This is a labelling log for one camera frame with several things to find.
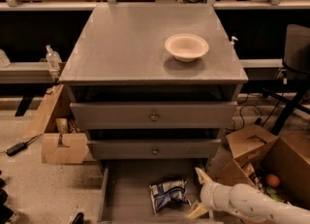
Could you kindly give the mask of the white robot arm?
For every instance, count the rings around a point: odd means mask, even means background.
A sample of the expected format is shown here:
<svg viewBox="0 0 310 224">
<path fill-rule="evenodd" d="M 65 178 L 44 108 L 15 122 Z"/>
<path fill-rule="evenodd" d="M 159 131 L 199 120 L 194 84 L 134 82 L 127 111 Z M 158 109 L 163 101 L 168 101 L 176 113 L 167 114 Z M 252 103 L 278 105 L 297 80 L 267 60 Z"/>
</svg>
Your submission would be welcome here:
<svg viewBox="0 0 310 224">
<path fill-rule="evenodd" d="M 256 223 L 266 220 L 274 224 L 310 224 L 310 211 L 277 202 L 258 189 L 243 183 L 227 186 L 218 183 L 201 168 L 195 171 L 201 184 L 200 200 L 187 213 L 196 219 L 207 212 L 224 211 Z"/>
</svg>

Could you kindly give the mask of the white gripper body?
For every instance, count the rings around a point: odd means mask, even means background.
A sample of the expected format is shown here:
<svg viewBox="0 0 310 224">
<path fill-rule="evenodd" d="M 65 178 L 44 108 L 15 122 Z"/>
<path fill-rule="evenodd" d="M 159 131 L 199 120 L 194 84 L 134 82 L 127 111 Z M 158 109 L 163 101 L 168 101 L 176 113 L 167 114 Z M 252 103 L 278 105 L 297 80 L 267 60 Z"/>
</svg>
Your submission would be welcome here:
<svg viewBox="0 0 310 224">
<path fill-rule="evenodd" d="M 201 188 L 201 202 L 211 210 L 231 211 L 233 209 L 230 203 L 231 190 L 231 186 L 209 181 Z"/>
</svg>

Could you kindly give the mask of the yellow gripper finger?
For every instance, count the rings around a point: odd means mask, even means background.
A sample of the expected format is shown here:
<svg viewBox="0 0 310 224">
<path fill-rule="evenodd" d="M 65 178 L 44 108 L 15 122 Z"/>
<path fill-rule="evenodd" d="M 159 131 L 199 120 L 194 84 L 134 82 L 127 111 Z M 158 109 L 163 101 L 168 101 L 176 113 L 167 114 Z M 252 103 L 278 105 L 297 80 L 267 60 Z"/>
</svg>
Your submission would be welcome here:
<svg viewBox="0 0 310 224">
<path fill-rule="evenodd" d="M 204 185 L 212 181 L 211 177 L 201 168 L 196 167 L 195 171 L 197 173 L 197 176 L 198 176 L 198 179 L 201 185 Z"/>
<path fill-rule="evenodd" d="M 196 219 L 204 214 L 208 213 L 207 207 L 199 202 L 195 201 L 192 205 L 188 213 L 186 214 L 186 217 L 189 219 Z"/>
</svg>

